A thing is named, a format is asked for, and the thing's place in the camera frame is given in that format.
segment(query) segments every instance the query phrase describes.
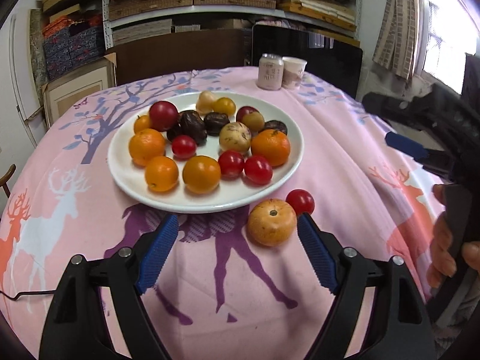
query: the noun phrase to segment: red fruit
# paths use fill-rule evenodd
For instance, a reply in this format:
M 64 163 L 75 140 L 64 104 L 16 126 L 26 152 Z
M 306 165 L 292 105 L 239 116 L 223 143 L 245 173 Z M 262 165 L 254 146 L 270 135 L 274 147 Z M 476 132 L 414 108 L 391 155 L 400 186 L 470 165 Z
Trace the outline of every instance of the red fruit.
M 245 160 L 240 153 L 233 150 L 227 150 L 224 151 L 218 159 L 218 164 L 220 165 L 222 176 L 227 177 L 228 179 L 236 179 L 243 172 Z
M 152 122 L 152 128 L 164 132 L 170 130 L 178 123 L 179 112 L 172 103 L 159 101 L 150 107 L 148 112 Z
M 243 117 L 247 114 L 251 114 L 252 112 L 258 112 L 258 110 L 256 110 L 255 108 L 253 107 L 250 107 L 248 105 L 244 106 L 244 107 L 241 107 L 238 111 L 237 111 L 237 116 L 235 117 L 235 121 L 236 122 L 241 122 Z
M 197 144 L 188 135 L 180 135 L 172 142 L 172 151 L 181 160 L 193 157 L 197 151 Z
M 315 209 L 313 196 L 305 190 L 293 190 L 286 196 L 285 201 L 293 207 L 297 216 L 304 212 L 311 215 Z
M 265 157 L 253 155 L 245 161 L 245 176 L 255 184 L 266 185 L 273 176 L 272 166 Z

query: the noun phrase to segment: human hand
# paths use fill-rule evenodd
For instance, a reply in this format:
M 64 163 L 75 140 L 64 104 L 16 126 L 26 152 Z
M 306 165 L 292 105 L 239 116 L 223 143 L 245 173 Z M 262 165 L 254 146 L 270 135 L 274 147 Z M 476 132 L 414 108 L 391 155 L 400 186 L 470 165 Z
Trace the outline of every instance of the human hand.
M 445 204 L 443 188 L 444 185 L 433 186 L 433 194 L 441 204 Z M 433 227 L 433 241 L 430 245 L 432 262 L 427 271 L 427 281 L 433 288 L 440 286 L 443 275 L 452 277 L 457 271 L 455 260 L 448 253 L 452 241 L 452 232 L 448 228 L 445 212 L 443 212 Z M 471 268 L 480 272 L 480 241 L 465 243 L 462 246 L 462 256 Z

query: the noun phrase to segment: orange deer print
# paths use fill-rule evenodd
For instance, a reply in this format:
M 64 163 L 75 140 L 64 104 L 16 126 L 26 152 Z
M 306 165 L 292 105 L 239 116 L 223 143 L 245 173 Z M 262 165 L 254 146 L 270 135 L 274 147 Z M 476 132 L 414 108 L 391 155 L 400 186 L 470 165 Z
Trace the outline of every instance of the orange deer print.
M 423 196 L 423 191 L 412 185 L 406 185 L 410 178 L 410 172 L 406 174 L 399 169 L 391 170 L 387 165 L 383 165 L 385 173 L 390 180 L 383 177 L 377 167 L 369 168 L 373 177 L 381 180 L 386 185 L 402 191 L 409 205 L 413 209 L 413 214 L 406 221 L 397 226 L 387 241 L 387 247 L 390 252 L 401 254 L 404 257 L 412 276 L 419 289 L 422 288 L 417 272 L 417 260 L 430 248 L 430 242 L 433 238 L 433 223 L 427 207 L 418 201 L 418 197 Z M 405 256 L 405 246 L 409 255 Z
M 13 204 L 13 209 L 11 208 L 11 202 L 14 197 L 12 196 L 7 209 L 7 215 L 10 218 L 10 231 L 8 233 L 7 239 L 3 240 L 0 238 L 0 290 L 4 291 L 3 287 L 3 276 L 7 270 L 8 261 L 10 260 L 11 253 L 14 248 L 14 242 L 18 242 L 20 238 L 20 229 L 22 227 L 22 220 L 26 221 L 30 218 L 30 199 L 26 201 L 27 190 L 24 193 L 21 193 L 15 199 Z

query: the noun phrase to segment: table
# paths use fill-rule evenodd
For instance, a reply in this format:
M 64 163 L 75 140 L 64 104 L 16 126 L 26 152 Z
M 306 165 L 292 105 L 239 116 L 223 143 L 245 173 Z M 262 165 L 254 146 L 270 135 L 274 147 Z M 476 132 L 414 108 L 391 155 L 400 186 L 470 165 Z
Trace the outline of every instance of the table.
M 306 74 L 297 91 L 264 91 L 255 85 L 257 72 L 176 73 L 111 88 L 73 106 L 13 188 L 0 222 L 0 287 L 11 295 L 54 289 L 74 254 L 111 256 L 154 230 L 163 213 L 116 187 L 107 167 L 109 141 L 138 109 L 209 89 L 255 96 L 291 115 L 304 135 L 305 155 L 273 197 L 308 190 L 322 230 L 368 258 L 401 255 L 428 298 L 431 227 L 443 209 L 431 193 L 438 179 L 388 148 L 383 138 L 390 127 L 327 82 Z M 318 334 L 333 297 L 320 287 L 296 234 L 276 249 L 246 239 L 252 207 L 179 218 L 178 241 L 142 297 L 173 359 L 303 359 Z M 107 291 L 102 299 L 115 347 L 128 354 Z M 51 295 L 0 299 L 1 312 L 35 356 L 50 301 Z M 362 341 L 365 304 L 350 353 Z

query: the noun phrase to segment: picture frame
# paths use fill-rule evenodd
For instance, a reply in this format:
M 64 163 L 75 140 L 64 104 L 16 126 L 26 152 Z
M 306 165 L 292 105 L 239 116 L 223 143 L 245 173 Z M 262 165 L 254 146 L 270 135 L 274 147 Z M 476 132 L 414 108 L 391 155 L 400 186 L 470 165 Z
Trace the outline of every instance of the picture frame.
M 46 125 L 50 127 L 82 98 L 116 86 L 115 64 L 109 56 L 85 64 L 43 87 Z

